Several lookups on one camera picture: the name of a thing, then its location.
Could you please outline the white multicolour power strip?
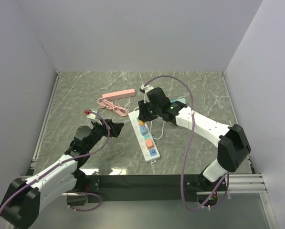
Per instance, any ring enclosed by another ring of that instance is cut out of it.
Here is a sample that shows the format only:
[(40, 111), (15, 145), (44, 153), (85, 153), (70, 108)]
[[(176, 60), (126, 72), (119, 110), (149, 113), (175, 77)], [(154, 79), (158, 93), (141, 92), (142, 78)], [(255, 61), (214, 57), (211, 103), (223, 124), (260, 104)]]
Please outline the white multicolour power strip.
[[(132, 127), (134, 129), (134, 132), (135, 132), (138, 144), (140, 146), (140, 149), (142, 151), (142, 155), (144, 157), (144, 160), (146, 162), (155, 163), (156, 160), (160, 158), (160, 153), (159, 153), (157, 146), (155, 144), (155, 140), (153, 139), (153, 137), (150, 133), (150, 129), (149, 129), (147, 123), (145, 123), (145, 127), (147, 128), (148, 133), (145, 136), (143, 136), (140, 133), (140, 129), (139, 129), (140, 125), (138, 123), (138, 115), (139, 115), (139, 110), (135, 110), (133, 112), (130, 112), (128, 114), (128, 117), (129, 117), (129, 120), (130, 120)], [(152, 149), (147, 149), (146, 144), (145, 144), (145, 141), (147, 139), (151, 139), (153, 141), (154, 147)]]

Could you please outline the blue charger plug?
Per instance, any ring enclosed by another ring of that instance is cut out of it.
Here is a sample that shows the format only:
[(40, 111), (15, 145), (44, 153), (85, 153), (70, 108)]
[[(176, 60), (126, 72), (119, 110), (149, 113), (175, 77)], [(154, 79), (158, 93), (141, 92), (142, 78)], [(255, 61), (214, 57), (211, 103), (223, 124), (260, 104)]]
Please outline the blue charger plug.
[(143, 136), (145, 136), (148, 133), (148, 130), (147, 130), (147, 128), (144, 125), (140, 126), (139, 129), (140, 129), (140, 133)]

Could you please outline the pink charger plug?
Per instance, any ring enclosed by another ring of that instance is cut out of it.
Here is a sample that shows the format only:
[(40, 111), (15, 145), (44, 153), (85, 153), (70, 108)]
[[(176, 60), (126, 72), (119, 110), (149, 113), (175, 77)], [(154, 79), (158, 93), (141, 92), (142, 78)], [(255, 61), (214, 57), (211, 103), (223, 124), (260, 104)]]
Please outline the pink charger plug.
[(154, 147), (153, 141), (151, 139), (147, 139), (145, 141), (147, 149), (152, 149)]

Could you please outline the teal triangular socket adapter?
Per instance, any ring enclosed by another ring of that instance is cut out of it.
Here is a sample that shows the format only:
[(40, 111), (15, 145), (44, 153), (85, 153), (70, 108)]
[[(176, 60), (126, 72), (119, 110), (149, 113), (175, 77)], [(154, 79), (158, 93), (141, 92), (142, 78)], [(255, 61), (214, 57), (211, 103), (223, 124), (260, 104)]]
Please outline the teal triangular socket adapter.
[(178, 99), (171, 100), (172, 103), (173, 103), (173, 102), (176, 102), (176, 101), (181, 102), (181, 103), (183, 103), (183, 104), (187, 104), (185, 98), (178, 98)]

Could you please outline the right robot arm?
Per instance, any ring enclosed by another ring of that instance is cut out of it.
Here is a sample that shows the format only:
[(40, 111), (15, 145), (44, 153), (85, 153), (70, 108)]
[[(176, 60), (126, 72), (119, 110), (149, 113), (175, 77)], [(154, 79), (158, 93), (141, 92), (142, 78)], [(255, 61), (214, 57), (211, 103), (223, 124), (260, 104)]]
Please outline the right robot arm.
[(251, 152), (247, 136), (240, 125), (221, 124), (193, 111), (180, 101), (172, 102), (159, 87), (143, 85), (140, 90), (147, 97), (147, 100), (138, 102), (140, 122), (160, 118), (194, 131), (217, 147), (217, 158), (204, 169), (199, 178), (202, 189), (212, 189), (219, 177), (227, 172), (235, 172)]

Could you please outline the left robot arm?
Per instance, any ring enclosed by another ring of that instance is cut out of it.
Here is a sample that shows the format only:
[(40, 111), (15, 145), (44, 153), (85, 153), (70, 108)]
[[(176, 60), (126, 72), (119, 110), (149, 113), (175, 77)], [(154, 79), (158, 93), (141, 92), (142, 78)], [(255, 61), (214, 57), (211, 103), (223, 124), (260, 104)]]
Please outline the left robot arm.
[(85, 174), (80, 170), (92, 155), (91, 149), (103, 138), (117, 138), (124, 123), (101, 119), (77, 129), (65, 153), (52, 165), (38, 174), (22, 180), (13, 180), (0, 205), (0, 219), (6, 227), (28, 229), (39, 213), (65, 192), (78, 192), (85, 186)]

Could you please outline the orange charger plug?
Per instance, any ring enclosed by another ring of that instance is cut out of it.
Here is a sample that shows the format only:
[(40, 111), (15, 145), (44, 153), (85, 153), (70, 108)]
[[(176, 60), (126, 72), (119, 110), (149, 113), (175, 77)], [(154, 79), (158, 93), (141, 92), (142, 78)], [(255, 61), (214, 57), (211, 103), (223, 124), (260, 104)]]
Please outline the orange charger plug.
[(138, 120), (138, 123), (139, 123), (140, 126), (145, 125), (145, 122), (143, 122), (143, 121), (141, 121), (141, 120)]

